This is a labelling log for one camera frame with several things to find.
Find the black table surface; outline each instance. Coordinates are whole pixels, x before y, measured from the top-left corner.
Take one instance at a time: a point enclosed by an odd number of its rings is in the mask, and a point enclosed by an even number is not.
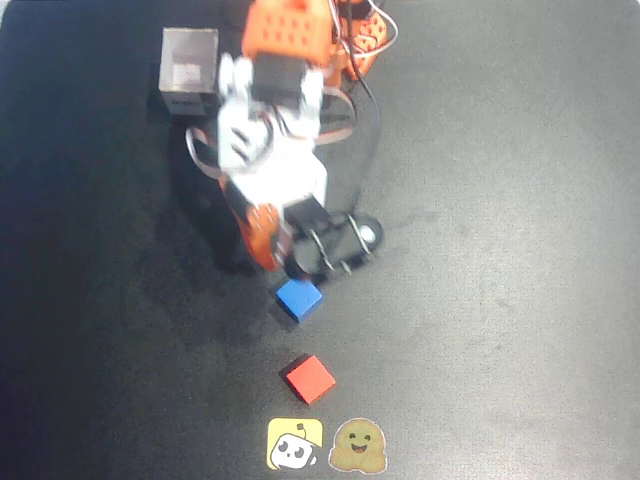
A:
[[[637,478],[637,2],[388,1],[360,204],[386,243],[299,327],[280,274],[218,265],[233,224],[149,101],[162,28],[237,53],[240,3],[8,5],[0,477],[356,478],[327,458],[365,417],[375,478]],[[354,96],[356,134],[318,152],[330,208],[370,160]],[[304,354],[337,381],[311,407],[280,378]],[[278,417],[322,423],[313,468],[269,469]]]

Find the smiling blob sticker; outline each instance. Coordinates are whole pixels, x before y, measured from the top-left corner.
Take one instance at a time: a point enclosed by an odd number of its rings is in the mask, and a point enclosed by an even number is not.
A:
[[[329,465],[341,472],[382,473],[387,469],[386,440],[378,425],[354,418],[336,432]]]

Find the sticker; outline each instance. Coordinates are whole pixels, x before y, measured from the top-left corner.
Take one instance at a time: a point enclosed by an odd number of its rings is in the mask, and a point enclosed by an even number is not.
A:
[[[267,432],[267,465],[272,470],[300,470],[315,465],[322,437],[320,420],[274,418]]]
[[[329,465],[340,472],[382,473],[387,469],[386,446],[378,425],[366,418],[353,418],[336,432]]]

